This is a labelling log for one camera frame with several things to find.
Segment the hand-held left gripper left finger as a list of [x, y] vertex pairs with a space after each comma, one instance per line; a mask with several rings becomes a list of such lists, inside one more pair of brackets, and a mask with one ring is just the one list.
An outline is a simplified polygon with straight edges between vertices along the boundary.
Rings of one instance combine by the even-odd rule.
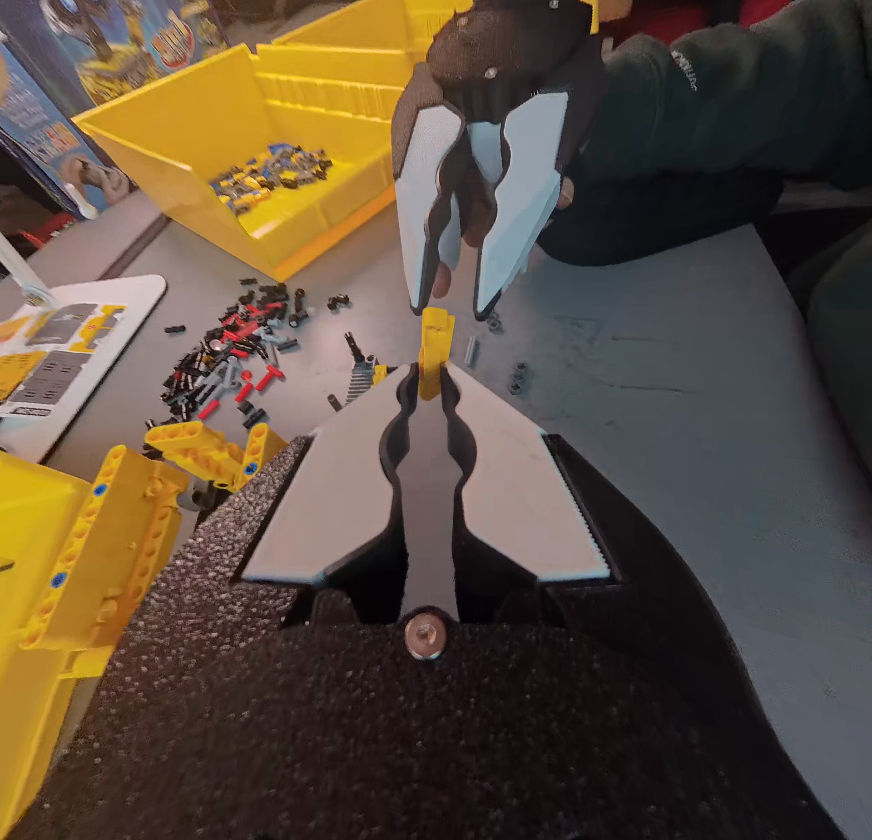
[[341, 591], [360, 622], [395, 623], [408, 552], [398, 465], [419, 366], [398, 366], [306, 438], [241, 562], [247, 584]]

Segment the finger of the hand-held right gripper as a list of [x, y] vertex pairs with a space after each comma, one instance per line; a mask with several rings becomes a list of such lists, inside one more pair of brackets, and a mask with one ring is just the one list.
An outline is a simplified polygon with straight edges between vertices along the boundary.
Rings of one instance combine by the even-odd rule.
[[529, 253], [555, 210], [557, 170], [569, 95], [538, 93], [497, 125], [467, 126], [474, 162], [493, 190], [495, 218], [479, 248], [474, 315], [484, 320], [528, 264]]
[[430, 303], [442, 265], [456, 269], [461, 256], [457, 190], [468, 160], [466, 120], [451, 104], [394, 114], [394, 188], [403, 270], [411, 310]]

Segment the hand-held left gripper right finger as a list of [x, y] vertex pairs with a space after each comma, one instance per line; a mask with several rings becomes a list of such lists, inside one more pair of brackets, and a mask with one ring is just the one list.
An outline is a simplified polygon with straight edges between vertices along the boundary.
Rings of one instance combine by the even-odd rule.
[[608, 584], [611, 568], [545, 430], [458, 366], [441, 368], [462, 623], [491, 624], [516, 597]]

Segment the heap of grey yellow lego parts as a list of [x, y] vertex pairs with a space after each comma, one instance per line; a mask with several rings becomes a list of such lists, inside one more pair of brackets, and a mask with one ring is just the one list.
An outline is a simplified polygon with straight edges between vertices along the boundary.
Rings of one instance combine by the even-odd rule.
[[230, 166], [208, 182], [215, 197], [234, 216], [248, 214], [282, 190], [296, 191], [326, 180], [333, 159], [322, 148], [310, 151], [299, 145], [278, 142]]

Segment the yellow lego bracket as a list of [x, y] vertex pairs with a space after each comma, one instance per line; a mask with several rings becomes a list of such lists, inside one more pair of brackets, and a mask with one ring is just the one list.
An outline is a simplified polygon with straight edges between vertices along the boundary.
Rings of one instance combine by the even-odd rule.
[[419, 398], [441, 394], [441, 367], [450, 359], [455, 317], [444, 308], [427, 307], [421, 317]]

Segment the pile of small lego pins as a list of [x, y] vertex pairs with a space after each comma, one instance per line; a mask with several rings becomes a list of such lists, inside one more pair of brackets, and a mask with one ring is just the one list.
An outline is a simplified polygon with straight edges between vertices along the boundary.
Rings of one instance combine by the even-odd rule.
[[146, 420], [147, 431], [228, 427], [233, 417], [244, 432], [282, 424], [281, 393], [291, 391], [291, 365], [300, 361], [300, 336], [317, 307], [299, 285], [243, 278], [240, 286], [170, 368], [159, 390], [165, 412]]

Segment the yellow black lego model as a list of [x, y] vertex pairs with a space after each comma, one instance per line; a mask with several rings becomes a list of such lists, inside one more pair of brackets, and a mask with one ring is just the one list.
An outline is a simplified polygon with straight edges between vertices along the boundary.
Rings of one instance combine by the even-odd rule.
[[92, 483], [2, 453], [2, 671], [25, 651], [115, 644], [168, 560], [190, 478], [234, 493], [288, 446], [262, 421], [245, 447], [202, 420], [144, 440], [157, 459], [117, 445]]

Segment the grey yellow lego subassembly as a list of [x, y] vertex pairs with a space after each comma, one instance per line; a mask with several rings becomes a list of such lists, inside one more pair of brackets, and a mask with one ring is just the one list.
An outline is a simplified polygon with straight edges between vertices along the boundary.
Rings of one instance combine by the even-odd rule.
[[344, 333], [344, 339], [352, 353], [354, 365], [344, 402], [340, 402], [334, 394], [328, 395], [328, 402], [335, 412], [349, 406], [397, 369], [396, 366], [381, 364], [373, 354], [365, 355], [352, 333]]

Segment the person's right hand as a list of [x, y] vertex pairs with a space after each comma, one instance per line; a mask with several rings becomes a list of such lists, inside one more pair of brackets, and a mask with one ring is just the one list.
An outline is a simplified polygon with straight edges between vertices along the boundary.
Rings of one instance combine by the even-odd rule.
[[[457, 190], [461, 212], [461, 239], [470, 249], [478, 249], [482, 245], [495, 218], [490, 187], [491, 184], [483, 178], [477, 164], [470, 161], [466, 167], [464, 180]], [[560, 194], [552, 216], [568, 208], [574, 198], [573, 180], [568, 176], [562, 177]], [[433, 298], [441, 299], [447, 294], [452, 283], [452, 271], [452, 267], [444, 262], [440, 263], [431, 289]]]

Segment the white wooden book stand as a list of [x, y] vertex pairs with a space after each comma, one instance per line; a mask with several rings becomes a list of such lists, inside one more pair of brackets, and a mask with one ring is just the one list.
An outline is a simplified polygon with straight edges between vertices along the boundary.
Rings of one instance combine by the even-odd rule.
[[84, 369], [70, 392], [50, 415], [35, 419], [2, 418], [1, 415], [2, 452], [27, 462], [42, 463], [77, 420], [143, 323], [154, 312], [166, 294], [168, 284], [161, 276], [146, 275], [49, 287], [4, 237], [2, 264], [25, 298], [24, 304], [14, 315], [2, 320], [2, 340], [16, 333], [23, 318], [56, 311], [71, 303], [121, 303], [128, 306], [125, 319], [103, 340], [93, 362]]

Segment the folded leaflet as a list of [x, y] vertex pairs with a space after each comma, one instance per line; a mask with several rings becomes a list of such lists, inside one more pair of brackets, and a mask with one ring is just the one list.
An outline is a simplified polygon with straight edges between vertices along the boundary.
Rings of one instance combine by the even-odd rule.
[[2, 418], [50, 415], [127, 311], [121, 303], [71, 303], [23, 318], [2, 340]]

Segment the blue toy kit box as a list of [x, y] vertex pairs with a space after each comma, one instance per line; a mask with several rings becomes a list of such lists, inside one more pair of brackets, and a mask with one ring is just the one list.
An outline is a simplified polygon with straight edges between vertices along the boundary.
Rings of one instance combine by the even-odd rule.
[[132, 181], [73, 122], [226, 48], [209, 0], [1, 0], [2, 147], [93, 219]]

